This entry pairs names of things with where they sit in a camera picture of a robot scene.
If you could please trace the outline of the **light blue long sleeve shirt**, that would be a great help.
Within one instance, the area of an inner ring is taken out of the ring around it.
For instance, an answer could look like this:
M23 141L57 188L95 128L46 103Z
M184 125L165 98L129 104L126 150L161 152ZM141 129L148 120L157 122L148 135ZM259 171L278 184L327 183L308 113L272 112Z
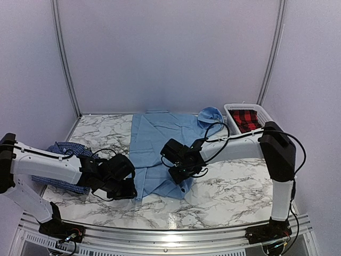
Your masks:
M129 159L135 167L137 199L156 194L183 199L190 191L193 178L177 185L161 162L161 150L169 139L190 146L196 139L219 132L224 123L222 113L215 107L207 107L197 115L153 110L135 114L131 126Z

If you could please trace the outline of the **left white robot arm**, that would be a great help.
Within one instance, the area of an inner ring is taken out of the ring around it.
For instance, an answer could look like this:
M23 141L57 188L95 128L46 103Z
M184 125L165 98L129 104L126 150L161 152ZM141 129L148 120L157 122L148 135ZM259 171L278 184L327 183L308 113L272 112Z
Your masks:
M14 133L1 138L1 194L29 212L55 237L67 233L59 210L53 203L42 199L21 180L21 175L50 178L66 183L102 190L109 200L134 199L137 196L135 167L123 154L110 159L75 155L71 150L64 154L31 148L16 140Z

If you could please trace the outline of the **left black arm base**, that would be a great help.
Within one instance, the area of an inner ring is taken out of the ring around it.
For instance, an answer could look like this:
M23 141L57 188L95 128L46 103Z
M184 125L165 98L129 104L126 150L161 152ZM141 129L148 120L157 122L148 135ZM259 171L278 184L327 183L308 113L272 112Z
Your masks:
M71 240L81 243L84 238L85 227L62 221L59 208L53 202L50 202L50 205L52 219L46 222L39 221L38 231L41 234L59 238L63 241L66 241L67 237L71 237Z

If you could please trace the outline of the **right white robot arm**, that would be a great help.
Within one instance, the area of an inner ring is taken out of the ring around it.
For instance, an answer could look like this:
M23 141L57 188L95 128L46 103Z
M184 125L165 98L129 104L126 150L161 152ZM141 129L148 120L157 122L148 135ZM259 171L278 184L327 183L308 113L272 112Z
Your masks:
M296 147L302 143L293 135L284 132L277 123L266 122L261 129L237 135L211 139L208 136L186 146L169 139L160 154L171 165L168 172L179 185L189 178L200 178L206 166L220 161L242 158L265 160L273 182L271 222L264 227L264 234L275 239L285 229L290 205L295 197L295 179L300 168L296 166Z

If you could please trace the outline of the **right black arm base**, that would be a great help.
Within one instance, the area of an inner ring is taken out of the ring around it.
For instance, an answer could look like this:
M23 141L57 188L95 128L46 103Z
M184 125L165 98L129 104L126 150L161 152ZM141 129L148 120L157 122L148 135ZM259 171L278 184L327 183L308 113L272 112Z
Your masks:
M270 218L268 224L246 228L245 238L249 244L256 244L289 237L292 233L288 218L285 221Z

